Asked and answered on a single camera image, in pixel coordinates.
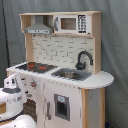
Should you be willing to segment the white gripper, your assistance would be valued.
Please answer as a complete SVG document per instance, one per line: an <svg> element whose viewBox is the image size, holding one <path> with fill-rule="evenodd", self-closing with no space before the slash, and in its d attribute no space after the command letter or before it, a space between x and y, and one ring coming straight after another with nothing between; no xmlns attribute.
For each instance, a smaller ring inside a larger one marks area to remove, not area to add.
<svg viewBox="0 0 128 128"><path fill-rule="evenodd" d="M22 94L23 98L26 98L24 85L23 85L23 82L22 82L19 74L14 73L14 74L10 75L9 77L7 77L4 80L4 87L5 88L19 87L21 89L21 94Z"/></svg>

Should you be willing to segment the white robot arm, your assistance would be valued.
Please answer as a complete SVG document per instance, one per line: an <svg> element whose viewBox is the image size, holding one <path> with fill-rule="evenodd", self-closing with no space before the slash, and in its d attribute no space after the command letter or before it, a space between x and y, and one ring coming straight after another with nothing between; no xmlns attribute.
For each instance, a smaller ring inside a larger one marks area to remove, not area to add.
<svg viewBox="0 0 128 128"><path fill-rule="evenodd" d="M23 82L15 73L4 80L0 88L0 105L6 104L6 111L0 114L0 128L37 128L36 122L23 112L23 104L27 102Z"/></svg>

